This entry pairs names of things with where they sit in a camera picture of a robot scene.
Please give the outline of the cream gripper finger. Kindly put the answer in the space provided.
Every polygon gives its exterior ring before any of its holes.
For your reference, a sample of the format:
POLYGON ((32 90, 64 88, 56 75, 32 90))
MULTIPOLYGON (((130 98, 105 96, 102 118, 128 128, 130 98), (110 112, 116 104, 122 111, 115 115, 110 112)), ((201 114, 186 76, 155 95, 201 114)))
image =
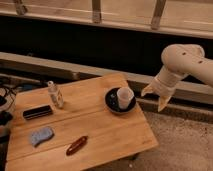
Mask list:
POLYGON ((146 94, 152 94, 154 92, 151 85, 147 85, 145 88, 141 91, 141 96, 144 97, 146 94))
POLYGON ((161 112, 168 104, 169 100, 171 99, 170 96, 162 97, 160 96, 158 99, 158 111, 161 112))

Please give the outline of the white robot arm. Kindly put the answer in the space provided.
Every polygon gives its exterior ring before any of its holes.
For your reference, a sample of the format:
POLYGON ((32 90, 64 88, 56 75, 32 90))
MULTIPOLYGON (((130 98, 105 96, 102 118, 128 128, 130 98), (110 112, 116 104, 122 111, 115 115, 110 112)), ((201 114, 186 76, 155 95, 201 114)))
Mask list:
POLYGON ((188 75, 213 87, 213 60, 205 57, 197 44, 172 44, 161 53, 163 66, 141 95, 157 94, 158 111, 162 111, 175 93, 177 84, 188 75))

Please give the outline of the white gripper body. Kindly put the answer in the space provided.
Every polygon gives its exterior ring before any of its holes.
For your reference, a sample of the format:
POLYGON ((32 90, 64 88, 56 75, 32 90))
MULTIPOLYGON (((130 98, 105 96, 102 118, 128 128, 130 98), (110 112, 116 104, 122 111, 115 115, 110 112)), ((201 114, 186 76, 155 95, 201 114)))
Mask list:
POLYGON ((151 82, 151 87, 159 96, 171 97, 176 90, 177 83, 186 77, 187 74, 175 73, 163 66, 151 82))

